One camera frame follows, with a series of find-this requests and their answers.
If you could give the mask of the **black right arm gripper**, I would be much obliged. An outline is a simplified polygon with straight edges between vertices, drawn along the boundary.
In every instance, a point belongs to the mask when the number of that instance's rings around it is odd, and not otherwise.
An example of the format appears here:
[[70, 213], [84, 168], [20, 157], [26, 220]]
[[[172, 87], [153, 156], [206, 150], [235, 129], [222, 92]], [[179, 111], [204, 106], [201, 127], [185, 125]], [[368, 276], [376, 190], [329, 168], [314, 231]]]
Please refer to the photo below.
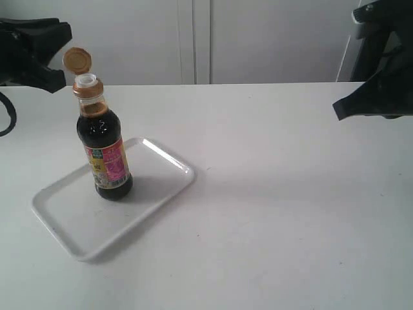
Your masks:
[[[338, 120], [352, 116], [396, 119], [412, 115], [412, 1], [374, 1], [352, 11], [362, 40], [352, 81], [366, 81], [333, 103]], [[376, 73], [380, 61], [392, 57]]]

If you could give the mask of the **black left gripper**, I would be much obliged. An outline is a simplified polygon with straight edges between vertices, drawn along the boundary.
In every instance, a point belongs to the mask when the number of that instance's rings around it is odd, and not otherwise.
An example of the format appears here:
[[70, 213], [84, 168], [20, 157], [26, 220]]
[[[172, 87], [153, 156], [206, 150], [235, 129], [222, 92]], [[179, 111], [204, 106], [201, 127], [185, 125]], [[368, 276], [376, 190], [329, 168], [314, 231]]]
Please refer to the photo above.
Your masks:
[[38, 60], [51, 61], [71, 40], [71, 26], [56, 17], [1, 18], [1, 86], [14, 83], [51, 94], [61, 90], [65, 87], [65, 73]]

